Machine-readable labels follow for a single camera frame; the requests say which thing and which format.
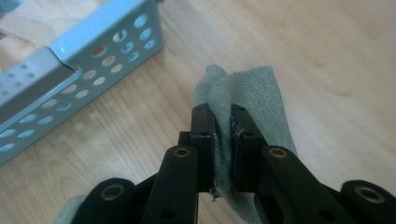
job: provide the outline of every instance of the wood grain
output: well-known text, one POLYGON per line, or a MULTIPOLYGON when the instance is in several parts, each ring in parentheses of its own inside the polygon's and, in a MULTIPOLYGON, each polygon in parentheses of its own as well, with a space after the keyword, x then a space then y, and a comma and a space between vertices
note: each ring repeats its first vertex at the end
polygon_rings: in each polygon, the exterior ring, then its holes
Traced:
MULTIPOLYGON (((0 222, 51 223, 103 180, 156 173, 190 128, 194 87, 212 63, 274 68, 299 157, 319 181, 340 189, 365 179, 396 195, 395 9, 393 1, 165 1, 164 49, 0 167, 0 222)), ((199 223, 243 222, 201 195, 199 223)))

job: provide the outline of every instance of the gray fabric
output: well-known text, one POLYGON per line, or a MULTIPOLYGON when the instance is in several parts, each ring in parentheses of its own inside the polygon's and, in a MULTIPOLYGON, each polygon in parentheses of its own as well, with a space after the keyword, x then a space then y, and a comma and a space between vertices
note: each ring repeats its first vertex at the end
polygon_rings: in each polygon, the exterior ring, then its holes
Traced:
POLYGON ((69 199, 61 213, 53 221, 54 224, 70 224, 79 206, 84 202, 87 196, 77 196, 75 198, 69 199))
POLYGON ((283 107, 282 97, 271 67, 259 67, 228 75, 210 65, 195 89, 195 104, 208 103, 219 124, 215 150, 215 176, 218 191, 247 223, 260 223, 253 194, 233 188, 231 174, 231 104, 245 107, 269 145, 296 153, 283 107))

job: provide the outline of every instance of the screw hole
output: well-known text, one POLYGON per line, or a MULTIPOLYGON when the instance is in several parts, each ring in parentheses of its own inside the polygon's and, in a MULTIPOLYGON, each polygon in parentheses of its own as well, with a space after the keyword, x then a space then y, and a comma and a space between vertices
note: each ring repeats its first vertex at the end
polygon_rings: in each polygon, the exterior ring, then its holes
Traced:
POLYGON ((357 186, 355 188, 355 192, 359 196, 361 196, 364 200, 366 200, 370 203, 384 203, 385 202, 384 196, 374 189, 364 187, 364 186, 357 186))
POLYGON ((174 155, 176 157, 188 157, 190 155, 190 151, 186 148, 178 148, 174 151, 174 155))
POLYGON ((288 156, 288 153, 280 148, 271 148, 270 149, 270 154, 273 155, 274 157, 278 157, 278 158, 284 158, 286 156, 288 156))
POLYGON ((105 187, 100 196, 105 201, 113 201, 118 199, 125 191, 125 187, 121 184, 112 184, 105 187))

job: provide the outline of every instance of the circular hole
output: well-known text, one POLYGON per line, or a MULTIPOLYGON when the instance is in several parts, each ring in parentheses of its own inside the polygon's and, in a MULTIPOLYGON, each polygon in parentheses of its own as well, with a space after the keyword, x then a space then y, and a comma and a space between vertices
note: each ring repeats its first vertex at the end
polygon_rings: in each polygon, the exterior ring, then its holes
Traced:
POLYGON ((144 30, 142 32, 142 34, 140 34, 139 38, 140 38, 140 40, 145 40, 145 39, 149 38, 150 35, 151 35, 151 29, 148 28, 148 29, 144 30))
POLYGON ((63 105, 60 105, 58 108, 56 108, 57 111, 65 111, 66 109, 68 109, 72 104, 70 103, 66 103, 63 105))
POLYGON ((19 138, 29 137, 35 132, 35 130, 29 130, 18 135, 19 138))
POLYGON ((122 68, 122 64, 119 63, 116 66, 112 67, 110 72, 111 73, 118 73, 121 70, 121 68, 122 68))
POLYGON ((114 57, 113 55, 108 56, 107 58, 105 58, 102 61, 102 66, 109 66, 109 65, 113 64, 114 61, 116 61, 116 57, 114 57))
POLYGON ((75 91, 77 88, 76 84, 71 84, 70 86, 68 86, 66 89, 64 89, 62 91, 63 94, 68 94, 68 93, 72 93, 73 91, 75 91))
POLYGON ((370 203, 383 203, 385 201, 385 198, 381 193, 368 187, 357 186, 355 188, 355 192, 370 203))
POLYGON ((15 147, 15 144, 13 144, 13 143, 7 144, 5 146, 0 147, 0 152, 9 151, 9 150, 11 150, 14 147, 15 147))
POLYGON ((154 40, 150 40, 149 42, 147 42, 145 44, 145 49, 151 49, 154 46, 154 44, 155 44, 155 41, 154 40))
POLYGON ((134 43, 128 42, 128 43, 126 43, 124 46, 122 46, 121 52, 122 52, 122 53, 129 52, 133 47, 134 47, 134 43))
POLYGON ((2 133, 0 133, 0 138, 10 137, 14 133, 15 133, 14 129, 5 130, 2 133))
POLYGON ((35 120, 35 118, 37 118, 37 115, 36 115, 36 114, 30 114, 30 115, 24 117, 24 119, 21 119, 21 120, 20 120, 20 123, 31 122, 31 121, 35 120))
POLYGON ((105 187, 100 196, 105 201, 112 201, 118 199, 125 191, 125 187, 121 184, 112 184, 110 186, 105 187))
POLYGON ((126 30, 120 30, 113 35, 113 41, 116 43, 120 43, 122 40, 126 38, 126 30))
POLYGON ((134 28, 139 29, 146 24, 148 21, 148 16, 146 14, 142 14, 136 18, 134 21, 134 28))
POLYGON ((99 85, 102 85, 105 81, 106 81, 105 77, 99 77, 93 82, 93 85, 99 86, 99 85))
POLYGON ((84 75, 82 75, 82 79, 89 80, 89 79, 93 78, 95 75, 96 75, 96 71, 92 69, 92 70, 84 73, 84 75))
POLYGON ((333 222, 335 221, 335 215, 328 210, 320 209, 318 210, 318 214, 321 218, 325 219, 326 221, 333 222))
POLYGON ((288 155, 288 153, 285 150, 280 148, 271 148, 270 154, 278 158, 284 158, 288 155))
POLYGON ((43 109, 51 108, 51 107, 55 106, 56 103, 58 103, 58 100, 56 100, 56 99, 50 99, 50 100, 48 100, 46 103, 44 103, 44 104, 41 106, 41 108, 43 108, 43 109))
POLYGON ((92 57, 99 57, 105 54, 106 47, 105 46, 99 46, 96 49, 94 49, 91 53, 92 57))
POLYGON ((132 62, 134 60, 137 59, 137 57, 139 57, 139 52, 133 52, 129 57, 128 57, 128 61, 132 62))
POLYGON ((53 120, 53 117, 52 117, 52 116, 48 116, 48 117, 45 117, 45 118, 39 120, 39 121, 38 121, 38 124, 41 124, 41 125, 43 125, 43 124, 48 124, 48 123, 50 123, 52 120, 53 120))
POLYGON ((79 91, 77 94, 76 94, 76 98, 82 98, 82 97, 84 97, 84 96, 86 96, 88 94, 88 91, 87 90, 84 90, 84 91, 79 91))
POLYGON ((178 148, 174 151, 174 155, 176 157, 188 157, 190 155, 190 151, 186 148, 178 148))
POLYGON ((165 208, 161 211, 161 218, 170 220, 176 217, 176 210, 172 208, 165 208))

